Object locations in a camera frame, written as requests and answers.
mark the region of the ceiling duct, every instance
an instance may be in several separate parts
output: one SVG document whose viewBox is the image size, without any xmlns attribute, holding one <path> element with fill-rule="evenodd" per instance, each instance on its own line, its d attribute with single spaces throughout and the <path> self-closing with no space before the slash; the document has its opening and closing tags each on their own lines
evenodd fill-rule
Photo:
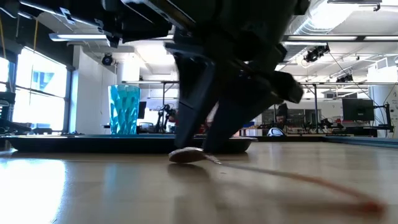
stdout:
<svg viewBox="0 0 398 224">
<path fill-rule="evenodd" d="M 344 22 L 357 6 L 328 4 L 328 0 L 312 0 L 304 16 L 296 16 L 289 24 L 286 35 L 326 35 Z M 286 62 L 307 49 L 307 45 L 286 45 Z"/>
</svg>

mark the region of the blue vase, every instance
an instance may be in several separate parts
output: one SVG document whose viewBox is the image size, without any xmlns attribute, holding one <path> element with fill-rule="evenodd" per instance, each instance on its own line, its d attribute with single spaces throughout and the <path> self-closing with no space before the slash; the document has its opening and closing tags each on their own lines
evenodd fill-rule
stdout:
<svg viewBox="0 0 398 224">
<path fill-rule="evenodd" d="M 137 134 L 140 88 L 109 86 L 109 115 L 112 134 Z"/>
</svg>

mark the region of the camera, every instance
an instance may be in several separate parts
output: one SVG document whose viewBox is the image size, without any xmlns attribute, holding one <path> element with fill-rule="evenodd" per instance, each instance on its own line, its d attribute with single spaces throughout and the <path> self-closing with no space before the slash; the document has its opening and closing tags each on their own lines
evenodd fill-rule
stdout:
<svg viewBox="0 0 398 224">
<path fill-rule="evenodd" d="M 105 66 L 111 66 L 114 62 L 114 60 L 112 58 L 112 54 L 111 53 L 105 54 L 105 56 L 102 58 L 101 62 Z"/>
</svg>

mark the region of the ceiling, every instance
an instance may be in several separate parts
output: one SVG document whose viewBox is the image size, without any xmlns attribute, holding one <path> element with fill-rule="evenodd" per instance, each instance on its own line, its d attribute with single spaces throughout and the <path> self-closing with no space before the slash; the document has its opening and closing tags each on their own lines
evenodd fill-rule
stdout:
<svg viewBox="0 0 398 224">
<path fill-rule="evenodd" d="M 383 0 L 389 5 L 388 9 L 373 12 L 372 7 L 361 7 L 352 12 L 340 25 L 331 30 L 330 34 L 398 34 L 398 1 Z M 77 22 L 68 24 L 60 16 L 43 13 L 39 21 L 45 26 L 63 34 L 95 34 L 95 27 Z M 85 46 L 85 52 L 93 58 L 101 59 L 108 49 L 105 41 L 91 41 L 78 43 Z M 113 57 L 123 63 L 125 59 L 137 55 L 141 60 L 141 75 L 144 79 L 160 78 L 167 80 L 176 71 L 174 58 L 164 49 L 163 41 L 141 40 L 121 44 Z M 342 68 L 352 67 L 354 80 L 359 82 L 366 79 L 367 69 L 375 61 L 389 55 L 398 55 L 398 43 L 330 43 L 331 55 L 325 55 L 315 63 L 307 64 L 303 55 L 296 55 L 281 71 L 289 72 L 296 80 L 304 82 L 320 82 L 330 80 L 343 74 Z"/>
</svg>

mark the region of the white ceiling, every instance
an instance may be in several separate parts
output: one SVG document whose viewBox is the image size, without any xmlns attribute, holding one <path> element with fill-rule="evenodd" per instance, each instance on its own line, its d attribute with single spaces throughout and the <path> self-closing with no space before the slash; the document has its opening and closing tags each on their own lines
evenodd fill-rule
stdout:
<svg viewBox="0 0 398 224">
<path fill-rule="evenodd" d="M 363 10 L 362 8 L 362 10 L 354 11 L 347 20 L 334 28 L 331 34 L 398 34 L 396 23 L 398 20 L 398 1 L 383 0 L 383 2 L 396 5 L 397 10 L 387 11 L 383 10 L 382 7 L 382 10 L 373 12 L 371 8 L 370 10 Z M 67 24 L 64 18 L 49 13 L 40 15 L 39 21 L 59 33 L 98 33 L 95 27 L 81 23 Z M 85 44 L 90 47 L 92 57 L 103 57 L 103 53 L 96 53 L 96 49 L 106 46 L 105 41 L 87 42 Z M 142 59 L 141 72 L 145 77 L 159 77 L 159 75 L 170 74 L 176 70 L 173 57 L 164 49 L 162 41 L 142 40 L 121 44 L 121 46 L 123 45 L 134 47 L 135 52 L 132 53 Z M 366 60 L 382 59 L 382 56 L 387 54 L 398 55 L 398 43 L 330 43 L 330 49 L 340 66 L 343 68 L 354 66 L 353 75 L 356 81 L 364 80 L 367 74 L 367 66 L 373 64 L 372 61 Z M 132 54 L 113 53 L 113 57 L 117 61 L 123 62 L 126 58 L 132 57 Z M 292 61 L 297 65 L 288 65 L 281 71 L 295 75 L 296 79 L 300 81 L 317 82 L 326 81 L 330 79 L 330 75 L 341 70 L 330 55 L 326 55 L 310 65 L 307 65 L 302 59 L 303 55 L 299 55 Z"/>
</svg>

